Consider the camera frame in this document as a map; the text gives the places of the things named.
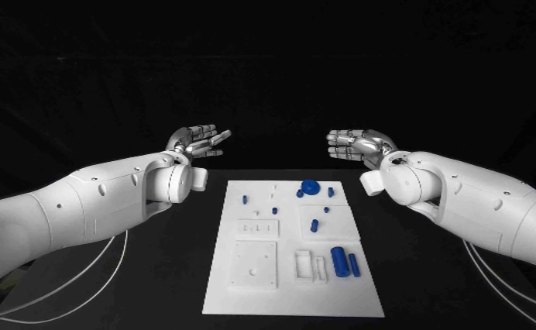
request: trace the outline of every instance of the black table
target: black table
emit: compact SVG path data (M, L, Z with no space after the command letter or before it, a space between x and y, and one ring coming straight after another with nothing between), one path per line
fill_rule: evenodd
M459 237L398 205L387 194L368 197L364 170L212 170L207 192L139 225L126 259L107 289L65 318L34 328L532 328L489 287ZM355 213L385 318L204 315L202 307L228 180L339 180ZM41 320L75 308L107 281L122 255L117 237L80 280L15 318ZM41 258L8 296L0 311L57 288L90 264L107 242ZM490 266L529 296L536 292L512 259L483 251ZM29 328L0 321L0 329Z

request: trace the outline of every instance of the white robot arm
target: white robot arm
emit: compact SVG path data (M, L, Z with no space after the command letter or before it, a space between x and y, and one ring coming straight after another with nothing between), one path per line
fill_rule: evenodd
M374 130L338 130L330 155L364 160L369 196L384 190L476 246L536 263L536 191L511 176L427 152L398 150Z
M101 241L204 191L208 172L192 167L231 131L179 129L159 153L77 170L45 188L0 200L0 277L39 256Z

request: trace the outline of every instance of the cable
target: cable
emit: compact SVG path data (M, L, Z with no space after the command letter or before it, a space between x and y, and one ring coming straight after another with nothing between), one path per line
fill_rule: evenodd
M472 246L472 249L475 251L475 253L477 254L477 257L479 257L479 260L480 262L483 263L485 267L487 268L489 272L495 275L495 278L502 282L502 284L511 289L511 291L513 291L524 299L526 299L528 301L531 301L532 303L536 304L536 300L532 298L532 297L528 297L524 293L521 293L506 282L505 280L499 277L499 274L495 272L495 270L489 267L489 265L486 264L485 262L485 259L483 257L480 256L479 254L479 251L477 249L475 248L475 245L473 243L469 244Z
M26 304L22 304L22 305L16 306L15 308L8 309L5 312L0 312L0 316L5 316L9 313L13 313L15 311L19 311L21 309L24 309L24 308L29 307L31 305L37 304L39 301L42 301L44 299L47 299L48 297L51 297L61 289L64 289L65 287L68 287L68 285L73 284L73 282L75 282L75 280L78 279L78 277L90 270L90 268L93 267L93 265L101 259L101 256L103 256L104 252L109 250L109 247L113 244L113 240L114 239L116 239L116 236L109 241L109 244L107 244L106 248L103 249L101 253L98 254L98 257L94 259L94 261L87 266L87 268L84 269L84 271L55 291L51 291L47 295L44 295L42 297L39 297L34 301L28 302Z
M472 255L472 251L470 251L470 246L467 244L467 241L463 239L464 241L464 246L466 246L466 249L467 249L467 253L469 253L469 257L472 258L473 260L473 263L475 263L475 266L477 267L479 271L480 271L480 274L483 275L483 278L489 281L489 285L492 286L492 288L498 291L498 294L503 297L503 299L509 302L509 304L512 305L512 307L516 309L516 311L536 324L536 319L534 319L526 313L525 311L518 307L518 305L506 298L506 296L503 295L503 293L499 291L499 288L495 286L495 284L492 283L492 281L489 280L489 278L486 277L486 274L485 274L485 271L483 269L480 268L479 266L479 263L477 263L477 260L475 259L473 255Z
M81 309L91 301L93 299L96 298L96 296L101 293L101 291L107 288L107 285L110 284L110 282L113 281L113 278L116 276L116 273L117 271L120 270L120 266L122 266L122 262L123 262L123 257L126 256L126 249L127 249L127 240L129 240L129 230L126 231L126 242L124 242L124 245L123 245L123 252L122 252L122 258L120 258L120 261L117 263L117 267L116 267L116 270L114 270L114 273L111 274L110 278L109 278L109 281L104 283L100 291L93 295L93 297L75 308L73 309L68 313L64 313L64 315L60 315L57 316L55 318L49 318L48 320L41 320L41 321L24 321L24 320L16 320L13 318L6 318L6 317L0 317L0 320L5 320L5 321L9 321L9 322L16 322L19 324L44 324L45 322L51 322L51 321L55 321L58 320L60 318L68 316L74 311L77 311L78 309Z

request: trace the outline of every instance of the blue cylinder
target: blue cylinder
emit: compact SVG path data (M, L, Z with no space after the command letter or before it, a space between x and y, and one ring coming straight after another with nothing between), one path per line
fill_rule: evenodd
M361 276L361 268L358 267L358 260L355 259L355 254L349 254L351 265L352 265L352 272L355 273L355 277Z
M302 190L312 196L320 192L320 184L315 180L305 180L302 182Z
M349 262L346 261L345 249L338 246L332 249L332 259L335 274L338 277L348 277L351 275Z
M310 224L310 231L316 232L319 230L319 221L313 219L313 223Z

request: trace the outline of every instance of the robotic hand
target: robotic hand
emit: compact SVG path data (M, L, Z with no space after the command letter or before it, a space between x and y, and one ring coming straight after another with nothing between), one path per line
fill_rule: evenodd
M101 241L204 191L208 172L192 160L222 155L231 136L214 125L179 129L159 153L77 170L35 192L0 200L0 277L39 256Z
M385 190L476 246L536 263L536 191L518 179L427 152L405 152L374 130L335 130L330 156L364 161L369 196Z

